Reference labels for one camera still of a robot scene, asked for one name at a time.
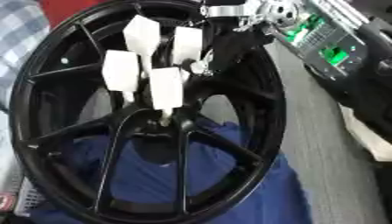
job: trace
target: wheel spoke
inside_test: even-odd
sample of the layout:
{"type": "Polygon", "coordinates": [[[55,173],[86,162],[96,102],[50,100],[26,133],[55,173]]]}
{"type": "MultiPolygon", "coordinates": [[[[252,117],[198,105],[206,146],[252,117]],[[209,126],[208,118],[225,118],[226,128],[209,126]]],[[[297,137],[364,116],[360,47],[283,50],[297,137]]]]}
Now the wheel spoke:
{"type": "Polygon", "coordinates": [[[132,115],[128,115],[116,125],[110,139],[109,147],[105,150],[104,159],[101,164],[101,182],[98,186],[98,193],[94,200],[93,209],[96,213],[101,213],[108,208],[113,196],[110,192],[110,182],[116,170],[116,163],[123,147],[128,142],[128,137],[137,132],[137,128],[151,117],[158,117],[158,112],[149,109],[139,109],[132,115]]]}
{"type": "Polygon", "coordinates": [[[50,72],[34,74],[30,77],[32,81],[42,81],[48,78],[57,79],[59,77],[64,77],[66,75],[81,75],[88,74],[91,72],[98,72],[102,68],[102,63],[94,63],[84,66],[75,66],[59,70],[54,70],[50,72]]]}
{"type": "Polygon", "coordinates": [[[105,57],[105,51],[103,50],[103,47],[101,46],[100,42],[94,38],[93,34],[86,28],[86,26],[82,22],[76,23],[76,25],[79,26],[79,28],[88,37],[88,40],[100,55],[101,60],[103,60],[103,58],[105,57]]]}
{"type": "Polygon", "coordinates": [[[210,87],[215,94],[226,95],[227,97],[236,97],[245,101],[254,103],[263,103],[270,105],[273,101],[277,100],[277,95],[262,90],[255,91],[242,84],[232,84],[226,81],[210,80],[210,87]]]}
{"type": "Polygon", "coordinates": [[[236,143],[227,140],[224,136],[213,133],[208,129],[198,127],[198,129],[192,134],[192,139],[231,154],[239,164],[252,165],[262,161],[262,158],[253,151],[242,148],[236,143]]]}
{"type": "Polygon", "coordinates": [[[271,107],[278,100],[278,95],[262,90],[255,91],[240,83],[230,83],[220,79],[209,78],[200,80],[185,89],[185,101],[190,103],[205,100],[212,95],[225,95],[228,98],[237,98],[242,101],[252,102],[257,107],[271,107]]]}
{"type": "Polygon", "coordinates": [[[31,148],[38,148],[41,144],[88,136],[91,135],[92,132],[96,133],[96,130],[104,129],[106,127],[106,119],[107,117],[103,117],[90,122],[77,123],[63,129],[55,130],[44,136],[27,140],[26,143],[31,148]]]}
{"type": "Polygon", "coordinates": [[[187,213],[187,187],[186,169],[189,133],[181,132],[178,137],[178,162],[177,162],[177,199],[176,208],[179,214],[187,213]]]}

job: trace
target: navy fabric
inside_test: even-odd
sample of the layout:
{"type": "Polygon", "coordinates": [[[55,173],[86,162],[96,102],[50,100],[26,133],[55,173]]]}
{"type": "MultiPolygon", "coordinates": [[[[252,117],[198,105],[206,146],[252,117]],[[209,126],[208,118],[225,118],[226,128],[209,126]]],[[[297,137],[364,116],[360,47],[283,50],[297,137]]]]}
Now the navy fabric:
{"type": "MultiPolygon", "coordinates": [[[[216,133],[239,143],[237,125],[227,122],[210,127],[216,133]]],[[[103,150],[109,140],[97,136],[66,147],[66,161],[92,186],[103,150]]],[[[187,185],[191,195],[198,194],[221,180],[235,165],[222,150],[191,143],[187,185]]],[[[151,164],[139,157],[132,142],[123,149],[111,188],[117,199],[136,203],[173,202],[176,190],[176,163],[151,164]]],[[[39,224],[79,224],[49,203],[31,211],[31,220],[39,224]]],[[[307,202],[296,173],[279,155],[263,182],[241,204],[210,220],[212,224],[310,224],[307,202]]]]}

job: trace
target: plaid fabric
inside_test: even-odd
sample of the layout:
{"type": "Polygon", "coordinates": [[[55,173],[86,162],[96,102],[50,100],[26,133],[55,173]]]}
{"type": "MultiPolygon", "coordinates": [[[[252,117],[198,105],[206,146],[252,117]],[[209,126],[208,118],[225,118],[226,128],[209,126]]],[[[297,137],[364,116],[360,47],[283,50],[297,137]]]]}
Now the plaid fabric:
{"type": "Polygon", "coordinates": [[[20,67],[49,32],[49,23],[33,0],[0,0],[0,108],[8,108],[20,67]]]}

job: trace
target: rim lip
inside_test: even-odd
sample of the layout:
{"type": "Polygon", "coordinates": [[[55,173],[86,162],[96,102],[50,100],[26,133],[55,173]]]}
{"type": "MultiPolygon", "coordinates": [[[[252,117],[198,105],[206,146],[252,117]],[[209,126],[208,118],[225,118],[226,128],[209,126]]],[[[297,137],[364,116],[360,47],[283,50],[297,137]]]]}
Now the rim lip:
{"type": "MultiPolygon", "coordinates": [[[[17,158],[21,162],[26,171],[28,178],[31,182],[38,187],[38,189],[51,201],[54,202],[57,206],[60,206],[66,212],[69,212],[73,217],[77,217],[82,221],[89,221],[93,223],[130,223],[127,221],[119,221],[119,220],[108,220],[105,217],[100,217],[96,213],[92,213],[87,210],[84,206],[80,205],[76,201],[69,199],[67,194],[60,189],[57,185],[50,184],[43,175],[42,168],[39,167],[39,164],[33,163],[35,161],[34,153],[29,153],[28,150],[20,143],[23,138],[24,124],[22,121],[25,119],[23,116],[26,116],[26,112],[22,109],[24,108],[23,104],[26,101],[30,100],[30,96],[26,96],[26,91],[28,85],[26,85],[26,79],[31,75],[30,71],[32,68],[39,68],[37,63],[39,64],[39,60],[45,55],[45,52],[50,52],[55,46],[60,43],[62,37],[65,33],[69,32],[70,24],[77,20],[85,21],[86,18],[90,18],[92,16],[96,16],[97,18],[102,17],[103,15],[108,15],[111,12],[108,12],[109,6],[116,6],[116,4],[124,5],[124,4],[133,4],[135,1],[133,0],[124,0],[123,2],[108,2],[99,4],[91,9],[84,10],[81,13],[76,14],[75,16],[69,18],[61,25],[59,25],[55,30],[51,32],[50,35],[46,37],[46,39],[37,47],[37,50],[31,55],[31,57],[24,64],[21,69],[19,76],[15,82],[15,86],[12,91],[11,96],[11,104],[10,104],[10,129],[11,129],[11,141],[14,146],[15,152],[17,154],[17,158]]],[[[159,1],[159,0],[145,0],[140,2],[140,4],[157,4],[157,5],[166,5],[166,6],[178,6],[179,8],[196,8],[197,3],[191,1],[181,1],[181,0],[171,0],[171,1],[159,1]]],[[[237,203],[241,203],[242,200],[245,200],[248,195],[250,195],[256,187],[261,183],[262,178],[266,174],[267,170],[273,163],[273,160],[277,156],[279,152],[280,144],[283,140],[284,129],[285,129],[285,99],[283,93],[283,85],[279,79],[279,75],[277,73],[277,69],[273,64],[273,61],[266,53],[265,50],[261,49],[259,53],[264,57],[264,64],[266,69],[269,70],[270,73],[274,73],[275,84],[279,84],[282,89],[282,93],[279,93],[278,99],[275,101],[275,105],[273,106],[275,111],[272,111],[271,114],[273,117],[271,119],[274,121],[270,125],[270,132],[265,137],[265,145],[263,153],[263,157],[267,158],[263,160],[266,164],[265,166],[259,166],[255,171],[250,175],[247,179],[247,184],[241,185],[241,190],[239,188],[239,193],[232,194],[230,193],[228,197],[221,200],[220,203],[216,203],[212,205],[210,209],[199,211],[194,215],[185,216],[182,220],[165,220],[162,222],[161,220],[140,220],[139,222],[133,223],[194,223],[194,222],[202,222],[206,221],[224,211],[229,209],[230,207],[236,205],[237,203]]]]}

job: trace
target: black alloy wheel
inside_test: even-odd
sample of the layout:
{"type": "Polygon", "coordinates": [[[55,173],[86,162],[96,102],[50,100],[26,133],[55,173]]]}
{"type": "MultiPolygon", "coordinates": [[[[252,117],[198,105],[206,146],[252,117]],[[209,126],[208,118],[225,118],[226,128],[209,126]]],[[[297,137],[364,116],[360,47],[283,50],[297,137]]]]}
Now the black alloy wheel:
{"type": "Polygon", "coordinates": [[[105,88],[102,61],[108,49],[126,50],[122,29],[142,14],[162,25],[162,44],[154,67],[168,67],[176,26],[196,26],[206,34],[205,53],[222,34],[204,21],[198,4],[184,0],[122,0],[99,4],[62,23],[24,64],[10,106],[12,142],[26,175],[56,206],[85,223],[201,223],[244,200],[262,181],[276,158],[285,128],[285,99],[277,70],[262,45],[249,49],[230,68],[212,77],[192,77],[185,85],[185,106],[174,111],[171,125],[159,133],[142,131],[156,123],[148,81],[141,83],[136,102],[124,104],[110,92],[111,112],[81,122],[81,111],[99,88],[105,88]],[[203,103],[225,95],[242,130],[238,145],[198,122],[203,103]],[[108,136],[111,143],[101,163],[100,184],[88,185],[62,161],[61,145],[83,137],[108,136]],[[110,193],[117,159],[132,137],[167,138],[175,144],[176,199],[169,211],[133,210],[135,202],[110,193]],[[187,193],[187,147],[200,142],[219,148],[236,160],[235,168],[199,195],[187,193]]]}

